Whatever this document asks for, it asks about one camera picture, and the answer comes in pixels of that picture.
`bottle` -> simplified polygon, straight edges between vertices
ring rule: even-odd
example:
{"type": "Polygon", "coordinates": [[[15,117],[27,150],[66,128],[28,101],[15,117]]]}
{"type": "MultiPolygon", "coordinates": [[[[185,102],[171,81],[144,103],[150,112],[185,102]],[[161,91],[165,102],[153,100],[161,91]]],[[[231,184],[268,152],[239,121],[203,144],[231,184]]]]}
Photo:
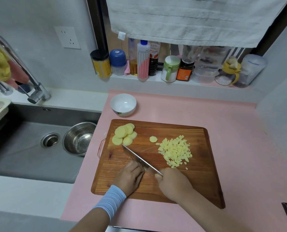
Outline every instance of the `bottle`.
{"type": "Polygon", "coordinates": [[[149,63],[149,76],[155,76],[157,71],[157,64],[159,62],[159,53],[161,48],[160,42],[150,42],[150,63],[149,63]]]}
{"type": "Polygon", "coordinates": [[[146,40],[137,44],[137,75],[141,82],[145,82],[149,77],[150,46],[146,40]]]}
{"type": "Polygon", "coordinates": [[[134,38],[128,39],[128,56],[130,58],[130,74],[137,76],[137,49],[136,40],[134,38]]]}

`stainless steel bowl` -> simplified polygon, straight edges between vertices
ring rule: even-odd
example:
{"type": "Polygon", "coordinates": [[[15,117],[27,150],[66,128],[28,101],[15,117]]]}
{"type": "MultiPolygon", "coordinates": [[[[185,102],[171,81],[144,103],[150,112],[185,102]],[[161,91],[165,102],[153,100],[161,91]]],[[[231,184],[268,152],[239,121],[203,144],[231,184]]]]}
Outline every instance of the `stainless steel bowl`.
{"type": "Polygon", "coordinates": [[[70,128],[63,137],[63,148],[71,155],[84,156],[93,136],[96,124],[82,122],[70,128]]]}

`kitchen knife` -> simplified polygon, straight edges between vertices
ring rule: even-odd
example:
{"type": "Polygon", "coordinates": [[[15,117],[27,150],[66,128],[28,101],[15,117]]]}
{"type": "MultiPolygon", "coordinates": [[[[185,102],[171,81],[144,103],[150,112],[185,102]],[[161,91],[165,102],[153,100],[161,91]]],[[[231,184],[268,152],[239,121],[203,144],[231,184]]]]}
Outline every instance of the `kitchen knife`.
{"type": "Polygon", "coordinates": [[[144,168],[146,168],[146,170],[151,173],[151,174],[158,174],[163,176],[163,174],[158,171],[156,168],[154,168],[151,164],[149,164],[147,161],[145,161],[144,159],[142,159],[140,156],[138,156],[135,152],[131,151],[128,147],[122,145],[124,153],[126,155],[128,155],[129,157],[131,157],[133,160],[135,160],[136,162],[138,162],[139,164],[141,164],[144,168]]]}

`pink cloth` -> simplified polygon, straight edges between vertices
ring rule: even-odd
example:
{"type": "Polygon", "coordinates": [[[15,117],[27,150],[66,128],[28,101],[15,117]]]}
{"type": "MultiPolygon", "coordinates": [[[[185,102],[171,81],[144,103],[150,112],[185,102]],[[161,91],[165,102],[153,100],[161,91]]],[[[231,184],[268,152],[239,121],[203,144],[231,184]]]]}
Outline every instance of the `pink cloth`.
{"type": "Polygon", "coordinates": [[[127,76],[128,74],[130,74],[130,61],[129,60],[127,60],[127,67],[124,72],[124,75],[127,76]]]}
{"type": "MultiPolygon", "coordinates": [[[[287,232],[287,159],[265,133],[255,104],[186,97],[109,91],[62,220],[79,221],[102,196],[91,193],[99,159],[99,144],[112,119],[131,119],[204,127],[219,175],[226,208],[223,211],[254,231],[287,232]],[[130,117],[118,117],[110,100],[129,93],[137,100],[130,117]]],[[[161,232],[204,232],[179,205],[127,199],[113,226],[161,232]]]]}

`wall socket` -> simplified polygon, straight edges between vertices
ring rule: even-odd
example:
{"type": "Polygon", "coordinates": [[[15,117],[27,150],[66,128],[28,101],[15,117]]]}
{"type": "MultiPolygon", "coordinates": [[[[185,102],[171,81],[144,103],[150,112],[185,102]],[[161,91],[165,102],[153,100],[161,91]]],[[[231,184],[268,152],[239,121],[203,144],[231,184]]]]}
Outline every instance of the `wall socket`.
{"type": "Polygon", "coordinates": [[[57,36],[64,48],[81,49],[73,27],[54,27],[57,36]]]}

